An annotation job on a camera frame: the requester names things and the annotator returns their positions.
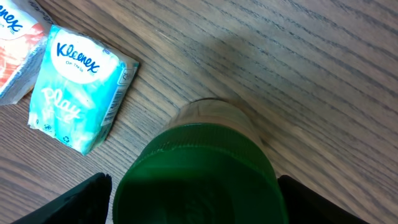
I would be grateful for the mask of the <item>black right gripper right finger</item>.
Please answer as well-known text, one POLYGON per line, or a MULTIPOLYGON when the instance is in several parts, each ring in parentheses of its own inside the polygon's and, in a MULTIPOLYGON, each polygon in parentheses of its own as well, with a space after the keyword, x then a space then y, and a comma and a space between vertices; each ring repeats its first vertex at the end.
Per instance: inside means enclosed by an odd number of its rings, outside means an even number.
POLYGON ((288 175, 278 179, 288 210, 289 223, 368 224, 288 175))

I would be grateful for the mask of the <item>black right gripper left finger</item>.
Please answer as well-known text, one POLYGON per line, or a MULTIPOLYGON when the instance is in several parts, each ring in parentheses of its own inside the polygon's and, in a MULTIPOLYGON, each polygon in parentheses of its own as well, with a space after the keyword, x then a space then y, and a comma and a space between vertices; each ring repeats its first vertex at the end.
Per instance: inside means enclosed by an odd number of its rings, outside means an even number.
POLYGON ((12 224, 105 224, 112 179, 99 172, 12 224))

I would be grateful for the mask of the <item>teal tissue pack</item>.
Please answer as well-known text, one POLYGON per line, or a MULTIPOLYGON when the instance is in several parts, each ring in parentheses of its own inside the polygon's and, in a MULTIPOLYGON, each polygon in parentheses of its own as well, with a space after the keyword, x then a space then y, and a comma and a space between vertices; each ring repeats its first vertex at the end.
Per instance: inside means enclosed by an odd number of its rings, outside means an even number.
POLYGON ((53 25, 30 99, 28 125, 88 154, 107 137, 139 62, 53 25))

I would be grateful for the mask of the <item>orange tissue pack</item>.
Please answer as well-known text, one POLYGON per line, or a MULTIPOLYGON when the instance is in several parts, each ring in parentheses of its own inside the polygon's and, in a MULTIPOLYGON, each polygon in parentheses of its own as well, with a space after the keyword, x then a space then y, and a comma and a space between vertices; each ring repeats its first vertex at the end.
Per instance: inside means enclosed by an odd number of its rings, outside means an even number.
POLYGON ((1 0, 1 105, 33 89, 53 19, 35 0, 1 0))

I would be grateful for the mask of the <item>green lidded container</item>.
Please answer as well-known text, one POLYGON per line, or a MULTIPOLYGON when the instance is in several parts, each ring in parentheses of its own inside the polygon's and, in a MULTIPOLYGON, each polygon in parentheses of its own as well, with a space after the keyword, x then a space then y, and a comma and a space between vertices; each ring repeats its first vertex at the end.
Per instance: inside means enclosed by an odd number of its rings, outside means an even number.
POLYGON ((224 100, 184 106, 120 181, 115 223, 287 223, 251 120, 224 100))

